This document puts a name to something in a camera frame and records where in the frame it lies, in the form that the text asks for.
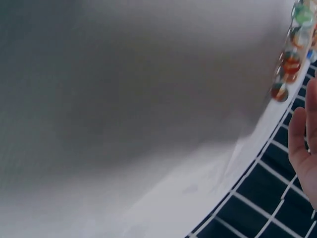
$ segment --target glass marble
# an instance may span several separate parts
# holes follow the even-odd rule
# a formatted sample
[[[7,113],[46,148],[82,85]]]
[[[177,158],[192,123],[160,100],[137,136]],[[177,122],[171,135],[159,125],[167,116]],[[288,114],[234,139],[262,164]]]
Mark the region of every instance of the glass marble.
[[[274,83],[271,88],[271,96],[278,102],[285,102],[288,98],[288,89],[285,83]]]
[[[314,14],[310,8],[301,3],[295,3],[292,10],[292,18],[303,27],[311,27],[314,23]]]

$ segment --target white surface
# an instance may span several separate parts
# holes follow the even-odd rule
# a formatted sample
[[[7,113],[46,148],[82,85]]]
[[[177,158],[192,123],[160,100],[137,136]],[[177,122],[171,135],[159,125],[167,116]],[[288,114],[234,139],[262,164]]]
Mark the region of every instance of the white surface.
[[[3,6],[1,235],[185,236],[253,159],[230,158],[262,113],[292,2]]]
[[[193,161],[183,164],[139,200],[128,213],[134,224],[132,229],[143,228],[143,237],[159,238],[185,237],[195,228],[256,158],[298,92],[309,65],[310,61],[306,60],[298,80],[289,87],[287,101],[282,104],[271,101],[254,133],[239,139],[234,153],[232,150],[222,152],[210,163],[192,172],[188,172],[188,168],[193,166]],[[205,154],[197,151],[191,156],[198,159],[208,156],[208,150],[210,148],[204,148]],[[212,149],[213,155],[216,152],[216,149]]]

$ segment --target hand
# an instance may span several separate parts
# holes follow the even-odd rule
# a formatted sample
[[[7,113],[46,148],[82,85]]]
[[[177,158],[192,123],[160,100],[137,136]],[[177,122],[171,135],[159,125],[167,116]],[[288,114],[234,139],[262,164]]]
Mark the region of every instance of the hand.
[[[304,144],[306,126],[307,143]],[[304,193],[317,210],[317,80],[311,79],[306,89],[305,109],[297,108],[288,129],[289,160],[297,173]]]

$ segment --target finger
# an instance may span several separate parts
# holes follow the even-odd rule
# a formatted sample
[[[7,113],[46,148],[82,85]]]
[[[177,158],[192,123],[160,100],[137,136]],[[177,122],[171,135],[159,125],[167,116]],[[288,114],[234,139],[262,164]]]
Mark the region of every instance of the finger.
[[[302,164],[310,156],[305,148],[304,133],[306,112],[304,108],[297,108],[292,116],[288,128],[289,160],[300,177],[303,171]]]
[[[312,154],[317,153],[317,81],[307,85],[305,109],[307,115],[307,142]]]

